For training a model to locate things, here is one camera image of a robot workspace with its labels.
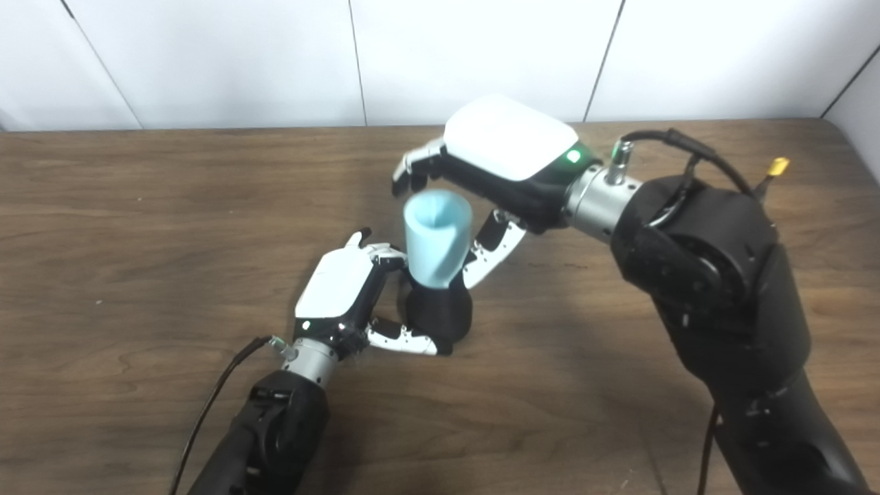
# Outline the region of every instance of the yellow connector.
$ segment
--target yellow connector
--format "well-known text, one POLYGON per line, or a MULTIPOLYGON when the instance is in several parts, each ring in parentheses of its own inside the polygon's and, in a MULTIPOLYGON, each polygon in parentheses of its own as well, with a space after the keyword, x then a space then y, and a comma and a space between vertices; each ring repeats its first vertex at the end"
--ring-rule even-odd
POLYGON ((779 177, 785 172, 785 169, 788 168, 788 163, 790 162, 791 160, 785 157, 779 157, 773 160, 773 164, 770 165, 770 170, 767 170, 767 175, 771 177, 779 177))

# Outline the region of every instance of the wood grain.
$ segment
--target wood grain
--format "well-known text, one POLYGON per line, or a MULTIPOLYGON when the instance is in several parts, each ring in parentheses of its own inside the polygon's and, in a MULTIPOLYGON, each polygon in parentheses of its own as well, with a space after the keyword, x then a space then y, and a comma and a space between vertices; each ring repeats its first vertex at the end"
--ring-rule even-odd
MULTIPOLYGON (((811 325, 810 377, 880 487, 880 189, 823 121, 676 125, 751 181, 773 157, 792 159, 767 208, 811 325)), ((577 129, 606 154, 646 127, 577 129)), ((319 256, 364 225, 402 243, 390 172, 439 133, 0 135, 3 493, 164 492, 209 386, 253 336, 289 333, 319 256)), ((659 145, 638 152, 641 179, 683 165, 659 145)), ((482 218, 490 206, 472 199, 482 218)), ((391 292, 380 314, 393 314, 391 292)), ((527 237, 473 297, 472 332, 451 358, 367 350, 344 363, 301 493, 694 489, 708 395, 607 247, 573 231, 527 237)), ((261 352, 233 375, 184 488, 277 365, 261 352)), ((737 492, 717 453, 709 492, 737 492)))

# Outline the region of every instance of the white wall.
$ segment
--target white wall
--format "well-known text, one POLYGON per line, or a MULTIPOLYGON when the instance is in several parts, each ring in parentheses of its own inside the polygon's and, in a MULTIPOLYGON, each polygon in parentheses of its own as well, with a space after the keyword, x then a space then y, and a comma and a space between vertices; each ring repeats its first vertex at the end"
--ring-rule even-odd
POLYGON ((370 125, 445 122, 501 92, 580 122, 620 0, 352 0, 370 125))
POLYGON ((139 127, 58 0, 0 0, 0 128, 139 127))
POLYGON ((627 0, 588 120, 818 117, 878 44, 877 0, 627 0))
POLYGON ((825 118, 837 124, 880 181, 880 55, 874 55, 825 118))
POLYGON ((0 0, 0 126, 442 123, 490 92, 574 122, 815 117, 880 45, 878 0, 67 1, 0 0))
POLYGON ((347 0, 67 0, 145 128, 363 125, 347 0))

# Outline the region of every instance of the robotic arm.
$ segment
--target robotic arm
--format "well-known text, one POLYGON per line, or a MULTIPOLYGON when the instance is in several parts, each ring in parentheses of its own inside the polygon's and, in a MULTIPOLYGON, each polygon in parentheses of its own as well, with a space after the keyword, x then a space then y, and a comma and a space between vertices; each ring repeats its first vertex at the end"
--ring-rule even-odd
MULTIPOLYGON (((364 246, 369 235, 369 229, 356 232, 345 246, 321 258, 296 305, 293 344, 278 337, 268 341, 284 357, 282 369, 253 386, 190 495, 290 495, 330 417, 325 388, 340 361, 369 345, 414 354, 451 353, 440 340, 372 315, 387 274, 405 268, 407 257, 391 244, 364 246)), ((259 340, 254 341, 258 347, 259 340)), ((180 472, 171 493, 179 480, 180 472)))
POLYGON ((762 206, 784 165, 752 189, 711 148, 670 129, 622 137, 603 167, 569 126, 492 96, 452 116, 442 139, 408 153, 392 192, 442 176, 499 207, 466 260, 478 275, 471 284, 525 231, 572 226, 609 244, 623 278, 653 299, 682 363, 707 385, 722 419, 715 440, 744 494, 871 493, 803 371, 809 331, 762 206), (689 153, 685 171, 645 183, 628 177, 642 140, 689 153), (700 162, 737 190, 696 179, 700 162))

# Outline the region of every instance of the light blue cup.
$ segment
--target light blue cup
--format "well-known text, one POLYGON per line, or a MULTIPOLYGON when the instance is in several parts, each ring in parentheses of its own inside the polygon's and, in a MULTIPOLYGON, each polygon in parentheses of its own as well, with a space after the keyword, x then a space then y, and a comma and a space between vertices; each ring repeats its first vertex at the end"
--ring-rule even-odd
POLYGON ((419 284, 446 289, 461 271, 471 247, 473 212, 467 200, 451 191, 431 189, 407 201, 409 273, 419 284))

